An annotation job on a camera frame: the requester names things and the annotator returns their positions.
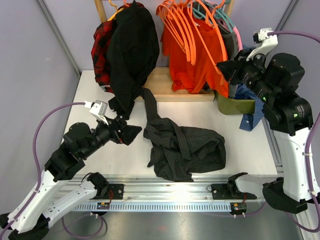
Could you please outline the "dark grey striped shirt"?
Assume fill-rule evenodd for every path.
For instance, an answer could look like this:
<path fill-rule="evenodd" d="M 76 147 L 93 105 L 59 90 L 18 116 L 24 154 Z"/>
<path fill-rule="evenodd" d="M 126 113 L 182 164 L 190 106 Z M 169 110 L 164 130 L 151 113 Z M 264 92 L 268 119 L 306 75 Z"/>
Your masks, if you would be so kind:
<path fill-rule="evenodd" d="M 157 177 L 173 182 L 192 182 L 193 173 L 208 173 L 226 166 L 225 138 L 212 129 L 178 126 L 158 114 L 157 101 L 148 88 L 140 92 L 147 123 L 143 137 L 152 148 L 148 167 Z"/>

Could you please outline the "blue checked shirt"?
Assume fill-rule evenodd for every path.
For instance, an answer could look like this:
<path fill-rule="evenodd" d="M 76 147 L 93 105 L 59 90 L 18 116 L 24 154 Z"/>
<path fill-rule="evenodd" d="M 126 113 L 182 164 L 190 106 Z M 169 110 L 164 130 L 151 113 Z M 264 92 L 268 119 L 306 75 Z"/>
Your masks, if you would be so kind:
<path fill-rule="evenodd" d="M 263 102 L 244 84 L 239 84 L 235 94 L 236 100 L 243 100 L 245 105 L 241 108 L 243 117 L 239 128 L 241 130 L 252 131 L 264 117 Z"/>

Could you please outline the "orange hanger of blue shirt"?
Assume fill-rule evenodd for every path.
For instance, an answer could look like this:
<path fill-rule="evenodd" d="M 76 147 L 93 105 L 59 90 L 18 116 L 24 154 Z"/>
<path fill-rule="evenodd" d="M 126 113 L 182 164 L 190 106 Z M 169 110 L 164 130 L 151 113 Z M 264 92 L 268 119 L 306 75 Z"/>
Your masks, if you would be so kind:
<path fill-rule="evenodd" d="M 179 47 L 182 50 L 183 40 L 182 40 L 181 35 L 179 35 L 180 32 L 179 32 L 179 29 L 177 27 L 177 22 L 176 22 L 177 18 L 176 18 L 176 15 L 172 11 L 173 10 L 172 3 L 173 3 L 173 0 L 164 0 L 156 8 L 156 15 L 158 15 L 161 18 L 162 22 L 167 27 L 167 29 L 169 30 L 169 32 L 173 36 L 174 40 L 177 42 L 177 44 L 179 45 Z"/>

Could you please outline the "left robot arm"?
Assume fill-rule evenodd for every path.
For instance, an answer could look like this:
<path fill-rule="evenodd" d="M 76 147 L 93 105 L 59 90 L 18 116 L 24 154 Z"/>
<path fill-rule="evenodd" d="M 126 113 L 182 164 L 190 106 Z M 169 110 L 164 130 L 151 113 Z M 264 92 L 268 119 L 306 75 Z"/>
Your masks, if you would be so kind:
<path fill-rule="evenodd" d="M 59 190 L 85 166 L 85 160 L 112 141 L 130 145 L 142 131 L 140 126 L 128 125 L 121 119 L 99 121 L 91 129 L 86 123 L 73 124 L 63 136 L 63 142 L 44 165 L 40 183 L 12 212 L 0 216 L 0 226 L 10 230 L 10 240 L 41 240 L 49 229 L 80 203 L 91 199 L 113 197 L 109 182 L 99 172 L 90 173 L 87 180 L 57 201 Z"/>

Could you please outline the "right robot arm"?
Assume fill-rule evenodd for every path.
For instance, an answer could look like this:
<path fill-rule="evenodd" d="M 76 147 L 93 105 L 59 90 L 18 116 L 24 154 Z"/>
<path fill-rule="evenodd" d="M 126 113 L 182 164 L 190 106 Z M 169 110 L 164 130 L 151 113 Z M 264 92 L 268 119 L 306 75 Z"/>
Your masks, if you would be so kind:
<path fill-rule="evenodd" d="M 242 50 L 217 68 L 232 85 L 248 87 L 263 104 L 262 112 L 273 131 L 283 167 L 283 176 L 258 183 L 255 195 L 262 195 L 275 210 L 298 214 L 308 204 L 318 204 L 320 188 L 312 163 L 312 108 L 296 90 L 305 74 L 300 60 L 289 53 L 277 53 L 270 62 L 262 53 L 249 58 Z"/>

